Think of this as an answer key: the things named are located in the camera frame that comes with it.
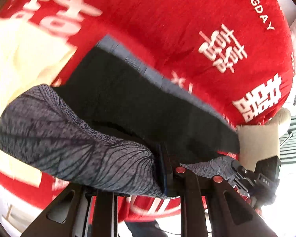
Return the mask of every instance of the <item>patterned sleeve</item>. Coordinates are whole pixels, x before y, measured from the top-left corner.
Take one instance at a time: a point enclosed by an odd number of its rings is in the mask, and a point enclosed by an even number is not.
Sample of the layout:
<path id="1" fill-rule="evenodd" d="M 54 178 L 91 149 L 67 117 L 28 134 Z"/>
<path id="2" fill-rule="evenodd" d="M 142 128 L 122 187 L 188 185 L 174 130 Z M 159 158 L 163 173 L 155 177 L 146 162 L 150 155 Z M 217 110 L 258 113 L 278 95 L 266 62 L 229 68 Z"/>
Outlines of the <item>patterned sleeve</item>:
<path id="1" fill-rule="evenodd" d="M 154 156 L 145 146 L 91 129 L 47 85 L 31 88 L 7 106 L 0 118 L 0 149 L 62 180 L 165 198 L 154 178 Z M 211 177 L 213 163 L 198 164 L 203 169 L 196 173 Z"/>

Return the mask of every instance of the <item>red shirt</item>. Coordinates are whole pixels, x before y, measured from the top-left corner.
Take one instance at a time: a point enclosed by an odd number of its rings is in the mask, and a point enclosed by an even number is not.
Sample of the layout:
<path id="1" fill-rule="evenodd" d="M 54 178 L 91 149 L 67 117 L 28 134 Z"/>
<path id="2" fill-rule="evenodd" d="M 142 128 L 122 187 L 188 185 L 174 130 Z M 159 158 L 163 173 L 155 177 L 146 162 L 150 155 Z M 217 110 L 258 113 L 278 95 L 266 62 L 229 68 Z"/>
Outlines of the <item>red shirt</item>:
<path id="1" fill-rule="evenodd" d="M 290 30 L 277 0 L 9 0 L 0 17 L 77 46 L 57 83 L 110 35 L 231 125 L 268 121 L 292 86 Z"/>

